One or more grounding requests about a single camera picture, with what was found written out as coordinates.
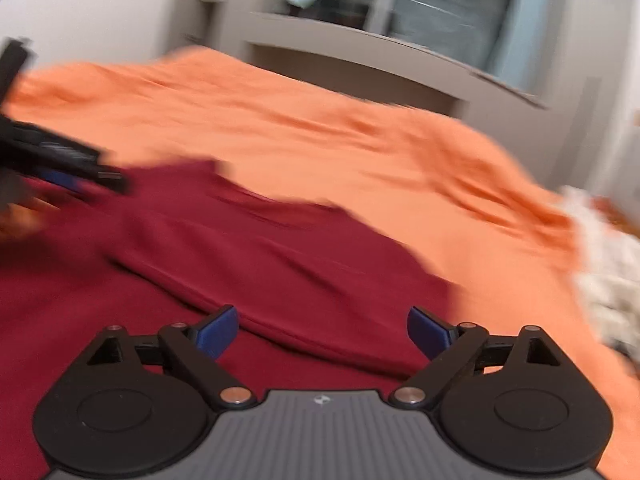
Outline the dark red garment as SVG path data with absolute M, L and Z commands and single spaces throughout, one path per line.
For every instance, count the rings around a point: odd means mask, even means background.
M 449 283 L 341 208 L 268 200 L 208 160 L 131 180 L 58 193 L 40 230 L 1 245 L 3 478 L 44 473 L 32 413 L 105 326 L 152 334 L 232 304 L 221 364 L 253 390 L 388 390 L 423 364 L 410 309 L 450 315 Z

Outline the cream white clothes pile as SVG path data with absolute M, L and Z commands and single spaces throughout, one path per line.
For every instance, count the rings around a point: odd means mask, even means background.
M 614 228 L 587 191 L 563 186 L 560 196 L 576 229 L 580 304 L 600 341 L 638 363 L 639 240 Z

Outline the orange bed sheet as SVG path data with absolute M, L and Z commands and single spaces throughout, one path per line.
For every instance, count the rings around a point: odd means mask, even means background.
M 146 64 L 34 70 L 8 111 L 106 148 L 119 165 L 213 157 L 254 192 L 347 208 L 457 284 L 460 320 L 499 333 L 544 326 L 612 408 L 602 471 L 638 477 L 639 383 L 579 305 L 577 226 L 558 196 L 484 134 L 203 47 Z

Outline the window with light blue curtain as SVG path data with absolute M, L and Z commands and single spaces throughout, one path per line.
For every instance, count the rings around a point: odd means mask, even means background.
M 281 0 L 281 10 L 390 37 L 526 87 L 515 53 L 518 0 Z

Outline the grey wall cabinet unit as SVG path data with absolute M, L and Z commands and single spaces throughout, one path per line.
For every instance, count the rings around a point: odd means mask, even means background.
M 504 104 L 517 115 L 538 99 L 424 47 L 339 24 L 265 12 L 267 0 L 176 0 L 171 48 L 200 44 L 316 86 L 450 117 Z

